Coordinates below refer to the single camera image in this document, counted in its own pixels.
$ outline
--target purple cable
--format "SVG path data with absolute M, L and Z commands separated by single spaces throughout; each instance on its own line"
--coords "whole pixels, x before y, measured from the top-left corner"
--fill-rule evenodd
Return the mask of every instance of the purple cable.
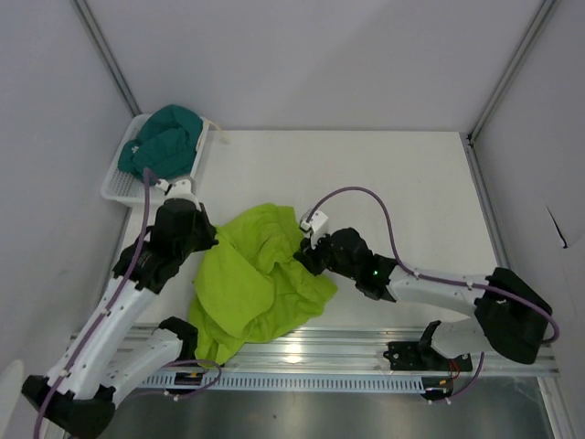
M 184 395 L 170 394 L 170 396 L 173 396 L 173 398 L 177 398 L 178 400 L 186 400 L 187 398 L 191 398 L 192 396 L 203 393 L 204 391 L 209 389 L 211 386 L 215 386 L 218 383 L 218 381 L 221 379 L 221 366 L 219 366 L 219 364 L 217 364 L 215 361 L 213 361 L 211 359 L 182 359 L 179 361 L 172 361 L 172 362 L 168 363 L 167 365 L 165 365 L 166 368 L 173 368 L 175 366 L 187 366 L 187 365 L 192 365 L 192 364 L 199 364 L 199 365 L 202 364 L 205 366 L 206 363 L 208 366 L 212 366 L 218 370 L 218 375 L 216 378 L 214 378 L 211 382 L 209 382 L 205 386 L 202 386 L 199 389 L 196 389 L 195 391 L 191 391 L 191 392 L 184 394 Z M 132 395 L 129 398 L 126 398 L 125 401 L 129 401 L 129 400 L 133 400 L 134 398 L 140 398 L 141 396 L 149 396 L 149 395 L 159 395 L 159 396 L 164 395 L 164 396 L 166 396 L 164 393 L 161 393 L 160 391 L 143 391 L 140 393 L 136 393 L 135 395 Z
M 124 288 L 126 282 L 128 282 L 128 279 L 130 279 L 130 274 L 132 274 L 132 271 L 134 270 L 134 267 L 136 266 L 136 263 L 138 262 L 138 258 L 140 257 L 140 251 L 143 248 L 144 237 L 146 236 L 146 226 L 148 226 L 148 213 L 150 210 L 150 180 L 151 180 L 151 178 L 155 178 L 155 175 L 154 175 L 153 171 L 151 171 L 149 168 L 146 167 L 144 169 L 143 224 L 142 224 L 142 227 L 140 229 L 140 234 L 138 235 L 138 242 L 136 243 L 136 250 L 134 251 L 134 255 L 132 257 L 132 260 L 130 261 L 130 265 L 128 265 L 128 270 L 126 270 L 126 273 L 124 274 L 122 280 L 118 284 L 118 288 L 116 288 L 116 291 L 114 292 L 114 294 L 112 296 L 112 299 L 110 299 L 110 302 L 108 302 L 108 304 L 106 305 L 106 310 L 108 310 L 108 311 L 110 311 L 113 308 L 113 305 L 115 304 L 116 300 L 118 299 L 118 297 L 122 293 L 122 289 Z M 78 344 L 78 346 L 75 348 L 75 350 L 71 354 L 69 361 L 65 365 L 65 368 L 63 368 L 64 370 L 70 370 L 71 367 L 75 364 L 75 360 L 78 358 L 81 351 L 83 350 L 85 345 L 88 343 L 91 336 L 96 331 L 96 329 L 100 325 L 101 321 L 105 318 L 105 316 L 106 316 L 105 314 L 100 314 L 95 319 L 95 321 L 90 326 L 88 331 L 83 335 L 81 342 Z M 55 395 L 55 392 L 57 392 L 57 389 L 59 388 L 59 386 L 61 385 L 61 382 L 63 382 L 64 379 L 65 379 L 65 377 L 59 376 L 55 380 L 55 383 L 53 384 L 53 386 L 48 390 L 48 393 L 47 393 L 47 396 L 45 397 L 45 400 L 38 408 L 37 420 L 35 421 L 35 429 L 33 432 L 34 439 L 40 439 L 40 427 L 41 427 L 41 424 L 43 422 L 43 418 L 45 417 L 45 413 L 47 412 L 48 404 L 50 403 L 51 398 L 53 398 L 53 395 Z
M 310 220 L 313 217 L 313 214 L 329 199 L 334 197 L 337 194 L 341 194 L 342 192 L 349 192 L 349 191 L 357 191 L 357 192 L 365 192 L 367 193 L 369 196 L 373 197 L 379 204 L 379 206 L 382 208 L 382 211 L 384 212 L 384 216 L 386 217 L 386 224 L 388 225 L 388 235 L 390 237 L 390 246 L 392 247 L 392 252 L 394 253 L 394 259 L 396 259 L 397 264 L 399 265 L 399 267 L 404 270 L 406 273 L 410 274 L 411 276 L 416 276 L 416 274 L 414 273 L 413 270 L 411 270 L 409 267 L 406 266 L 406 264 L 400 259 L 399 256 L 399 251 L 398 248 L 396 246 L 396 242 L 394 240 L 394 231 L 392 230 L 392 221 L 390 220 L 390 214 L 388 213 L 388 208 L 386 207 L 386 205 L 384 204 L 384 201 L 382 201 L 382 198 L 380 198 L 375 192 L 371 191 L 370 189 L 367 189 L 365 187 L 360 187 L 360 186 L 348 186 L 348 187 L 341 187 L 337 190 L 334 190 L 333 192 L 331 192 L 330 194 L 327 194 L 326 196 L 324 196 L 323 198 L 321 198 L 317 204 L 315 204 L 314 208 L 311 210 L 311 212 L 309 213 L 309 216 L 307 217 L 307 221 Z M 463 287 L 468 287 L 466 282 L 463 281 L 454 281 L 452 279 L 444 279 L 442 277 L 436 277 L 436 276 L 429 276 L 427 274 L 422 274 L 419 273 L 418 274 L 420 279 L 424 279 L 426 281 L 431 281 L 431 282 L 437 282 L 439 284 L 448 284 L 448 285 L 453 285 L 453 286 L 463 286 Z M 541 307 L 532 304 L 531 302 L 528 302 L 526 299 L 524 299 L 523 297 L 520 297 L 516 294 L 512 294 L 506 290 L 502 290 L 501 288 L 497 288 L 495 286 L 491 286 L 491 285 L 483 285 L 483 284 L 472 284 L 472 288 L 479 288 L 485 291 L 491 291 L 492 293 L 496 293 L 496 294 L 500 294 L 501 296 L 510 299 L 510 300 L 515 300 L 517 301 L 519 304 L 522 304 L 524 306 L 527 306 L 528 308 L 536 311 L 537 313 L 539 313 L 541 316 L 543 316 L 544 318 L 546 318 L 546 320 L 550 323 L 550 325 L 553 328 L 553 335 L 551 338 L 544 340 L 543 343 L 552 343 L 553 341 L 558 340 L 558 337 L 560 336 L 560 328 L 558 327 L 558 323 L 552 318 L 552 316 L 550 316 L 544 309 L 542 309 Z M 480 358 L 479 358 L 479 363 L 477 365 L 477 369 L 474 373 L 474 375 L 472 376 L 472 378 L 459 390 L 457 391 L 457 393 L 454 393 L 451 398 L 455 397 L 455 396 L 459 396 L 462 393 L 466 392 L 467 389 L 470 388 L 470 386 L 472 385 L 473 382 L 475 382 L 475 380 L 477 380 L 477 377 L 479 377 L 479 374 L 482 370 L 482 367 L 484 366 L 484 357 L 485 354 L 482 352 L 480 354 Z

